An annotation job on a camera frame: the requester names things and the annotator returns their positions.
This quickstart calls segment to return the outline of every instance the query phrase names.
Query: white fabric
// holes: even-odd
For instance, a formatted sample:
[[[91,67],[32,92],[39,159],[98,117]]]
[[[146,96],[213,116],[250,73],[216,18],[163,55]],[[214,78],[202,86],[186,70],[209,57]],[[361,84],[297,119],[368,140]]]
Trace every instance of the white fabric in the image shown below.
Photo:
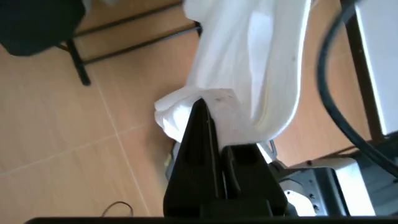
[[[155,103],[157,123],[180,142],[203,98],[220,149],[276,137],[297,108],[309,10],[309,0],[185,1],[203,32],[185,87]]]

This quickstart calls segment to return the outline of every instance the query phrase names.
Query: black fabric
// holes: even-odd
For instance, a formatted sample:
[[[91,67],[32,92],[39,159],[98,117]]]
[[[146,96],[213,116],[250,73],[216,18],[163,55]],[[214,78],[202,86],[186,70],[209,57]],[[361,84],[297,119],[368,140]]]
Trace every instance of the black fabric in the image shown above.
[[[0,44],[15,56],[37,54],[72,37],[81,0],[0,0]]]

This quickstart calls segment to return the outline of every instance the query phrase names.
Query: metal rack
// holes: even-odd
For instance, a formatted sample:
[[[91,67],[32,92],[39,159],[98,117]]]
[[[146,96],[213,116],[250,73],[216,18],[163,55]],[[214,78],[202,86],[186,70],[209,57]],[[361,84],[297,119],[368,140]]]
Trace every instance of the metal rack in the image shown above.
[[[201,34],[201,25],[200,25],[200,23],[195,22],[195,25],[193,27],[189,27],[189,28],[184,27],[184,28],[181,28],[179,31],[176,31],[176,32],[174,32],[172,34],[167,34],[167,35],[164,35],[162,37],[158,37],[158,38],[155,38],[155,39],[152,39],[152,40],[148,40],[148,41],[142,42],[140,44],[133,45],[131,47],[126,47],[124,49],[117,50],[117,51],[114,51],[114,52],[111,52],[111,53],[108,53],[108,54],[105,54],[105,55],[97,56],[97,57],[94,57],[94,58],[90,58],[90,59],[87,59],[87,60],[81,59],[79,51],[77,50],[75,42],[73,41],[74,38],[82,37],[84,35],[89,35],[89,34],[92,34],[92,33],[98,32],[98,31],[106,30],[106,29],[109,29],[109,28],[112,28],[112,27],[115,27],[115,26],[118,26],[118,25],[121,25],[121,24],[125,24],[127,22],[131,22],[131,21],[134,21],[134,20],[137,20],[137,19],[142,19],[144,17],[151,16],[153,14],[156,14],[156,13],[159,13],[159,12],[162,12],[162,11],[166,11],[166,10],[171,9],[173,7],[178,7],[181,4],[182,4],[182,2],[169,4],[167,6],[163,6],[163,7],[157,8],[157,9],[153,9],[153,10],[150,10],[150,11],[147,11],[147,12],[143,12],[141,14],[137,14],[137,15],[134,15],[134,16],[131,16],[131,17],[120,19],[118,21],[110,22],[110,23],[107,23],[107,24],[104,24],[104,25],[101,25],[101,26],[98,26],[98,27],[94,27],[94,28],[91,28],[91,29],[88,29],[88,30],[84,30],[84,31],[78,32],[75,35],[73,35],[73,37],[71,39],[68,39],[68,40],[65,41],[67,46],[58,45],[56,47],[58,47],[58,48],[60,48],[62,50],[66,50],[67,52],[69,52],[69,54],[70,54],[70,56],[71,56],[71,58],[73,60],[73,64],[74,64],[74,66],[75,66],[75,68],[76,68],[76,70],[78,72],[78,75],[79,75],[79,78],[81,80],[81,83],[83,85],[85,85],[85,86],[89,86],[89,85],[91,85],[91,81],[90,81],[90,78],[89,78],[89,76],[87,75],[87,72],[86,72],[86,68],[85,68],[86,65],[89,65],[89,64],[92,64],[92,63],[96,63],[96,62],[105,60],[107,58],[111,58],[111,57],[115,57],[115,56],[118,56],[118,55],[122,55],[122,54],[128,53],[130,51],[137,50],[137,49],[139,49],[141,47],[145,47],[145,46],[154,44],[154,43],[162,41],[162,40],[167,40],[167,39],[176,37],[178,35],[186,34],[186,33],[191,32],[191,31],[197,31],[198,35],[200,35]]]

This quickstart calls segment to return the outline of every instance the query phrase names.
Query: tiled floor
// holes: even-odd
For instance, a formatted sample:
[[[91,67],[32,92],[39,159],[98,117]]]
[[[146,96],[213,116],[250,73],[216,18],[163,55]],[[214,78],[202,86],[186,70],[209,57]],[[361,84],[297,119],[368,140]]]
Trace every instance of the tiled floor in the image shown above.
[[[80,30],[173,1],[93,1]],[[339,1],[319,1],[308,22],[302,95],[293,123],[277,139],[286,164],[349,146],[318,99],[317,46]],[[111,52],[192,24],[181,8],[76,40],[84,58]],[[0,220],[39,216],[99,216],[112,202],[130,203],[137,216],[162,215],[164,162],[172,141],[154,123],[154,101],[185,83],[195,32],[87,66],[81,85],[69,55],[50,49],[28,58],[0,48]],[[338,106],[369,138],[346,34],[330,59]],[[127,215],[115,207],[112,215]]]

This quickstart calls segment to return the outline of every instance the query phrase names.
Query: screw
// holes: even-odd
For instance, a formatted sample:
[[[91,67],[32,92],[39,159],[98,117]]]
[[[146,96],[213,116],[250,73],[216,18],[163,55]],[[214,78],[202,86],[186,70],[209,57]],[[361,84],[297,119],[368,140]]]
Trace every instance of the screw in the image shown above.
[[[318,206],[313,205],[313,209],[314,209],[315,213],[318,213],[318,212],[319,212],[319,207],[318,207]]]

